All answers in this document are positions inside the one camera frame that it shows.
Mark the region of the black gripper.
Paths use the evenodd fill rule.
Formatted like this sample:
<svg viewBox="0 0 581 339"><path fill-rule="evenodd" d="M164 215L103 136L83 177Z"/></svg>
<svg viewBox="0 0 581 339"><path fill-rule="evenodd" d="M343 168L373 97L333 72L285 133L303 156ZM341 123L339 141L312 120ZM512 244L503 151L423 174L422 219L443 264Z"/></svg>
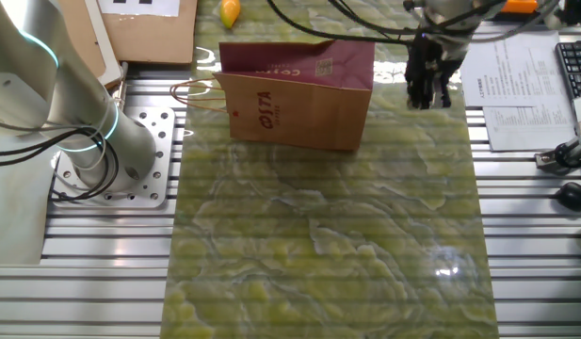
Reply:
<svg viewBox="0 0 581 339"><path fill-rule="evenodd" d="M415 36L408 51L405 78L411 107L429 109L432 102L433 108L449 108L449 80L463 63L463 56L450 56L440 43L423 33ZM427 72L432 72L432 79Z"/></svg>

